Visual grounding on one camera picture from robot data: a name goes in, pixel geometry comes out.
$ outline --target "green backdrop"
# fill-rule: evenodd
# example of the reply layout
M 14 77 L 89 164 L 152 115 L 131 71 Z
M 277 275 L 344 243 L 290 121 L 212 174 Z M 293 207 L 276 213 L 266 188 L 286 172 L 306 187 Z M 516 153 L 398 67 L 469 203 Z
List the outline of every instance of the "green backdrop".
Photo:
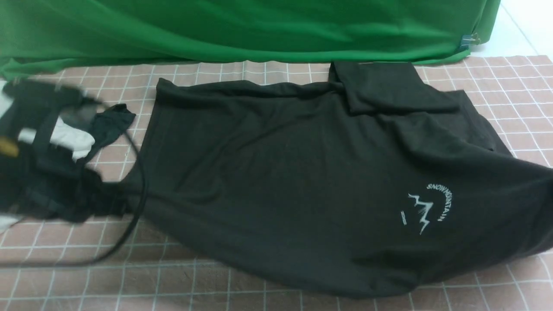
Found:
M 500 0 L 3 0 L 0 74 L 206 62 L 458 61 Z

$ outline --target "pink grid mat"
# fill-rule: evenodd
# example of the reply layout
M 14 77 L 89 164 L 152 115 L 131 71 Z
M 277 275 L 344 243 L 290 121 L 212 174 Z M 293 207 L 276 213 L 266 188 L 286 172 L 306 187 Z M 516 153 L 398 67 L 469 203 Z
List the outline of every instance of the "pink grid mat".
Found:
M 418 67 L 440 90 L 464 89 L 514 154 L 553 164 L 553 63 L 546 56 L 468 58 Z M 108 103 L 138 114 L 132 133 L 144 137 L 160 77 L 177 85 L 246 79 L 258 84 L 327 79 L 328 64 L 233 63 L 75 68 L 38 76 L 82 85 Z M 93 165 L 120 180 L 134 162 L 120 139 Z M 82 226 L 26 221 L 0 236 L 0 260 L 84 259 L 104 252 L 127 220 L 92 219 Z M 0 271 L 0 310 L 28 311 L 552 311 L 553 252 L 508 266 L 424 286 L 410 295 L 353 301 L 271 284 L 197 256 L 142 222 L 115 257 L 88 269 Z

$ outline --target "yellow tag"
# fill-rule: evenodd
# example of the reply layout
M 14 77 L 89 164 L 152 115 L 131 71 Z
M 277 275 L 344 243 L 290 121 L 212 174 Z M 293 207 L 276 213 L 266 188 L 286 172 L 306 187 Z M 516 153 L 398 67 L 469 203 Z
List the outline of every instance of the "yellow tag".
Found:
M 0 153 L 7 157 L 17 158 L 19 156 L 19 147 L 11 139 L 0 137 Z

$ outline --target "black t-shirt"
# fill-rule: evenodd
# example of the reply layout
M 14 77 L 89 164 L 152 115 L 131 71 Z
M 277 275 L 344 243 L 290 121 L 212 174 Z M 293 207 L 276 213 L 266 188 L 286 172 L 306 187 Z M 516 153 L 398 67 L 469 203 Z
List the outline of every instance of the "black t-shirt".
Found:
M 140 153 L 145 218 L 287 286 L 392 296 L 553 246 L 553 171 L 411 64 L 336 62 L 303 86 L 161 79 Z

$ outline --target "black cable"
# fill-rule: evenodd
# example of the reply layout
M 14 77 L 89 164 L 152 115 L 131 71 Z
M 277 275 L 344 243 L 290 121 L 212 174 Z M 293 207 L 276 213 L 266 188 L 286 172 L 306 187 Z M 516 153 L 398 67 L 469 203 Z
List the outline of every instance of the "black cable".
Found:
M 100 103 L 104 108 L 109 108 L 105 103 Z M 130 136 L 128 130 L 125 128 L 119 128 L 120 131 L 123 132 L 123 135 L 125 136 L 125 139 L 131 144 L 131 148 L 136 155 L 136 161 L 135 165 L 138 165 L 138 169 L 140 170 L 140 177 L 142 180 L 142 192 L 140 194 L 140 199 L 138 201 L 137 207 L 134 210 L 134 215 L 125 229 L 125 232 L 121 235 L 119 240 L 108 250 L 107 252 L 94 257 L 91 260 L 85 260 L 85 261 L 55 261 L 55 262 L 43 262 L 43 261 L 31 261 L 31 262 L 0 262 L 0 269 L 26 269 L 26 268 L 76 268 L 76 267 L 88 267 L 91 265 L 95 265 L 105 259 L 108 259 L 112 255 L 114 255 L 119 249 L 125 244 L 125 242 L 129 239 L 132 232 L 138 225 L 138 221 L 140 217 L 142 216 L 142 213 L 144 212 L 144 208 L 146 207 L 146 199 L 148 197 L 148 179 L 146 178 L 146 169 L 144 166 L 144 161 L 142 159 L 142 156 L 140 155 L 140 151 L 138 150 L 138 147 L 134 143 L 132 137 Z

